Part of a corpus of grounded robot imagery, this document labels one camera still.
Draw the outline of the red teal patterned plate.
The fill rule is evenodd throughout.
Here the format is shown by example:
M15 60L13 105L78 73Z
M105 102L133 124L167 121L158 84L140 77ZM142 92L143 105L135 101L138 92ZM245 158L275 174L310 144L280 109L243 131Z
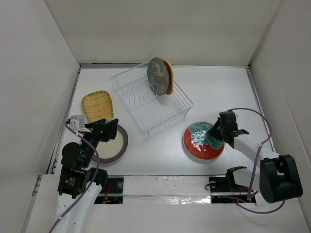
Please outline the red teal patterned plate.
M186 152L193 158L201 161L217 159L225 148L225 142L217 140L207 132L213 124L198 121L189 125L182 136Z

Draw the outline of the cream plate brown rim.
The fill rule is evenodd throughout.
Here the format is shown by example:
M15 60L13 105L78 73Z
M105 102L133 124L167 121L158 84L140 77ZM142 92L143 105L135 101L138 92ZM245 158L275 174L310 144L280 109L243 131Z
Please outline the cream plate brown rim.
M109 164L117 161L123 156L128 147L128 134L126 130L118 125L117 135L114 140L100 142L97 146L100 164Z

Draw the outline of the yellow green woven plate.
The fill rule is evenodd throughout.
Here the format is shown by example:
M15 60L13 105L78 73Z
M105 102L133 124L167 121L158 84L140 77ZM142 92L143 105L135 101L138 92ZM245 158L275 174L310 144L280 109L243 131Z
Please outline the yellow green woven plate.
M107 91L96 91L84 96L81 106L89 123L114 118L112 99Z

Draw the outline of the grey plate deer pattern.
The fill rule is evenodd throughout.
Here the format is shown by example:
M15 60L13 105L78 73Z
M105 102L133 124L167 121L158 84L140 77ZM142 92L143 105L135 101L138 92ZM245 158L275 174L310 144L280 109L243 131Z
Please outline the grey plate deer pattern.
M151 90L158 96L166 93L169 87L169 74L167 67L160 58L153 58L147 67L147 80Z

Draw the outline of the orange woven square plate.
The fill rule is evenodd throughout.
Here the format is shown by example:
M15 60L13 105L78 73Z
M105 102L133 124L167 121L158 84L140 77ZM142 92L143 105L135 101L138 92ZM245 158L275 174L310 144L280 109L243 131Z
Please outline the orange woven square plate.
M168 70L168 74L169 74L169 86L168 86L168 89L166 91L166 95L171 95L173 93L173 67L168 60L166 60L164 58L160 58L160 59L166 65L167 70Z

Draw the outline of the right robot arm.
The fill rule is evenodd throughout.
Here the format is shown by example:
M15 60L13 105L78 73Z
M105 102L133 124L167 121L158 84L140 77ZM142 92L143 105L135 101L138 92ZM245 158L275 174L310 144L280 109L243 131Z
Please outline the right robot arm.
M215 124L208 130L207 136L227 143L232 149L239 151L253 162L248 170L244 166L240 175L231 174L225 178L225 187L235 191L248 177L249 191L261 193L267 203L275 203L301 197L303 187L299 177L295 159L289 155L281 155L263 144L269 138L258 142L250 137L249 132L239 129L237 118L232 109L220 112Z

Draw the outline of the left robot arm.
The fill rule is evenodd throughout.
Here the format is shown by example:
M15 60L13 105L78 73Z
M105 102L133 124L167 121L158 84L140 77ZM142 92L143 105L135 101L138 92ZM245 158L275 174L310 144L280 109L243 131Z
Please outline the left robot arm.
M108 188L107 171L88 166L93 156L100 162L97 146L116 138L119 120L103 118L84 124L76 123L76 118L65 122L65 127L80 142L70 142L62 149L57 213L51 233L81 233L95 199Z

